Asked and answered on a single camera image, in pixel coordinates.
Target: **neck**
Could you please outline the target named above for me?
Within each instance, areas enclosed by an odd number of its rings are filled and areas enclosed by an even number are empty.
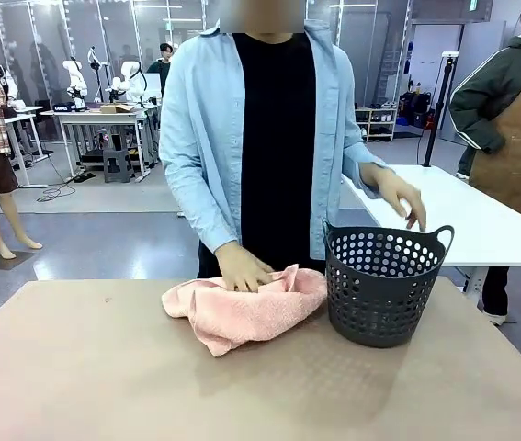
[[[285,41],[289,41],[293,34],[256,34],[256,33],[246,33],[248,37],[252,37],[255,40],[260,40],[264,43],[268,44],[279,44],[284,43]]]

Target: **black basket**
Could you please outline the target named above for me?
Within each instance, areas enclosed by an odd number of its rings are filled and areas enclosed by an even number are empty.
[[[348,340],[393,347],[419,323],[454,229],[420,233],[388,228],[336,228],[324,222],[330,322]],[[448,247],[441,232],[452,233]]]

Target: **man's left hand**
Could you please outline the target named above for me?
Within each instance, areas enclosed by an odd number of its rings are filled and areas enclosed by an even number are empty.
[[[419,222],[420,231],[425,232],[427,214],[419,189],[405,182],[391,169],[376,164],[360,164],[360,176],[365,184],[379,189],[380,196],[407,221],[408,229],[412,229],[415,223]],[[407,213],[402,200],[409,204],[411,213]]]

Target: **pink towel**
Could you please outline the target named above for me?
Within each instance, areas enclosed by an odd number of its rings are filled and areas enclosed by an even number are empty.
[[[213,356],[248,341],[275,338],[305,320],[327,297],[323,274],[289,266],[258,292],[228,291],[221,277],[192,280],[162,296],[171,317],[188,317]]]

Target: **denim shirt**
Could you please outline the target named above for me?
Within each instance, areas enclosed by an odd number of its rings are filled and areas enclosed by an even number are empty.
[[[347,55],[332,44],[325,23],[307,20],[305,32],[317,84],[308,240],[311,258],[324,259],[322,220],[336,219],[342,173],[374,198],[357,164],[386,165],[362,141]],[[212,252],[227,242],[241,242],[244,104],[244,72],[231,34],[221,33],[218,24],[180,46],[164,91],[160,158],[176,201]],[[266,115],[266,129],[271,126]]]

